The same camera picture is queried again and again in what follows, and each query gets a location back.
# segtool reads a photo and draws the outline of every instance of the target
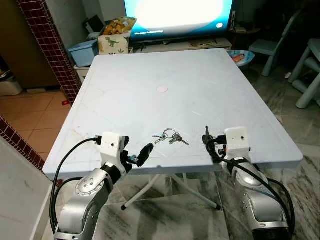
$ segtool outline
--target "black cable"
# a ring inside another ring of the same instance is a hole
[[[219,157],[217,155],[217,152],[214,150],[214,153],[213,152],[209,152],[210,156],[212,158],[215,158],[216,161],[218,162],[225,162],[227,164],[230,164],[232,165],[233,167],[236,167],[242,171],[244,171],[245,173],[249,174],[250,176],[254,177],[256,180],[258,180],[263,186],[265,186],[274,196],[275,198],[277,199],[277,201],[279,202],[279,204],[281,205],[283,211],[284,211],[284,215],[285,215],[285,218],[287,219],[288,221],[288,225],[289,225],[289,231],[291,233],[291,235],[294,233],[295,231],[295,225],[292,224],[292,220],[291,220],[291,217],[289,215],[289,211],[288,211],[288,208],[287,206],[285,205],[284,201],[281,199],[281,197],[279,196],[279,194],[273,190],[273,188],[268,185],[262,178],[260,178],[258,175],[254,174],[253,172],[251,172],[250,170],[246,169],[245,167],[235,163],[235,162],[232,162],[232,161],[229,161],[229,160],[226,160],[226,159],[223,159],[221,157]]]
[[[285,196],[286,196],[286,198],[288,200],[288,203],[289,203],[291,224],[292,224],[292,228],[293,228],[293,231],[294,231],[295,227],[296,227],[296,214],[295,214],[294,203],[292,202],[290,193],[288,192],[286,187],[281,182],[279,182],[277,180],[274,180],[272,178],[268,178],[268,181],[271,182],[271,183],[275,183],[275,184],[279,185],[282,188],[282,190],[284,191]]]
[[[58,198],[58,194],[60,192],[60,190],[63,188],[64,185],[66,185],[67,183],[71,182],[71,181],[76,181],[76,180],[81,180],[82,177],[73,177],[73,178],[70,178],[68,180],[65,180],[55,191],[55,194],[54,194],[54,197],[53,197],[53,204],[52,204],[52,207],[53,207],[53,210],[52,210],[52,213],[53,213],[53,217],[56,221],[58,221],[57,219],[57,213],[56,213],[56,204],[57,204],[57,198]]]
[[[59,172],[60,172],[60,169],[62,167],[62,164],[65,162],[65,160],[67,159],[67,157],[69,157],[69,155],[77,148],[79,147],[80,145],[86,143],[86,142],[89,142],[89,141],[95,141],[97,143],[101,143],[101,137],[94,137],[94,138],[88,138],[88,139],[85,139],[81,142],[79,142],[77,145],[75,145],[64,157],[63,159],[61,160],[57,170],[56,170],[56,173],[55,173],[55,176],[54,176],[54,180],[53,180],[53,185],[52,185],[52,190],[51,190],[51,196],[50,196],[50,211],[49,211],[49,215],[50,215],[50,224],[51,224],[51,228],[52,228],[52,232],[53,234],[55,234],[55,231],[56,231],[56,228],[58,226],[58,220],[57,220],[57,216],[55,214],[56,212],[56,206],[54,206],[54,197],[55,197],[55,188],[56,188],[56,184],[57,184],[57,180],[58,180],[58,175],[59,175]]]

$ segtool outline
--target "blue plastic bin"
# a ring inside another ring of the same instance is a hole
[[[69,53],[72,55],[77,67],[87,67],[90,66],[98,55],[98,41],[91,40],[79,43],[68,49]]]

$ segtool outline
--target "tv screen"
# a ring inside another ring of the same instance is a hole
[[[151,42],[223,33],[232,0],[124,0],[126,15],[137,18],[130,41]]]

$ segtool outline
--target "marble floor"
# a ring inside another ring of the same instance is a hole
[[[298,109],[301,96],[284,79],[286,70],[276,68],[269,77],[260,76],[263,65],[243,73],[301,149],[304,159],[296,169],[263,170],[289,190],[296,218],[293,239],[320,239],[320,108],[314,103]],[[210,208],[187,193],[171,177],[161,176],[154,187],[125,211],[121,205],[145,186],[149,176],[128,176],[117,183],[103,207],[94,239],[117,240],[252,240],[240,211],[230,177],[223,172],[189,173],[187,183],[220,204]],[[62,190],[57,214],[70,198],[74,183]],[[48,225],[42,240],[53,239]]]

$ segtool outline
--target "white table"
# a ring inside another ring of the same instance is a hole
[[[160,142],[144,166],[130,173],[208,172],[215,166],[202,143],[206,125],[211,135],[246,126],[250,157],[261,167],[294,168],[303,158],[227,52],[218,48],[96,56],[43,172],[53,179],[75,144],[105,131],[129,136],[126,150],[137,155],[165,128],[176,129],[190,145]],[[66,160],[59,179],[85,176],[100,167],[100,159],[99,146],[85,143]]]

